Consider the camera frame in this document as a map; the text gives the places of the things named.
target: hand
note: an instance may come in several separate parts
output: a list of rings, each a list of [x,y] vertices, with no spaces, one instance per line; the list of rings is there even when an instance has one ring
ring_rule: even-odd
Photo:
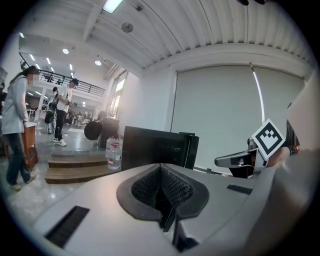
[[[282,163],[290,157],[290,149],[288,147],[280,147],[272,156],[269,158],[267,167],[278,168]]]

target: table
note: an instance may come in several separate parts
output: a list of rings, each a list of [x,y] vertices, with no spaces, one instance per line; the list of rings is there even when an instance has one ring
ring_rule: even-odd
[[[38,154],[36,149],[36,123],[27,122],[22,133],[22,142],[24,148],[24,162],[30,171],[38,163]],[[10,159],[8,145],[4,146],[5,155]]]

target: floor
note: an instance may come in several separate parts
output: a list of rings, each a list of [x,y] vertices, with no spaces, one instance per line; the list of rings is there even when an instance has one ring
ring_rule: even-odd
[[[32,170],[37,177],[26,185],[19,174],[18,183],[22,185],[19,192],[9,187],[6,181],[8,160],[5,157],[0,158],[0,184],[4,195],[17,216],[27,225],[32,225],[43,211],[82,185],[46,183],[44,178],[48,169],[48,159],[53,151],[89,151],[91,154],[104,154],[104,151],[98,148],[97,142],[94,143],[85,137],[83,128],[65,124],[62,133],[65,134],[63,139],[67,143],[65,147],[53,142],[54,135],[47,134],[44,122],[39,124],[35,135],[38,163]]]

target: balcony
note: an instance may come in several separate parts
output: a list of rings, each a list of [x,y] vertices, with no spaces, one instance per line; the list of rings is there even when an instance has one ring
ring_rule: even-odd
[[[46,70],[39,70],[38,80],[42,82],[53,83],[60,86],[67,86],[72,80],[72,78],[62,74],[49,72]],[[74,91],[102,97],[105,92],[105,89],[102,89],[98,86],[95,86],[87,82],[79,81],[79,85],[74,89]]]

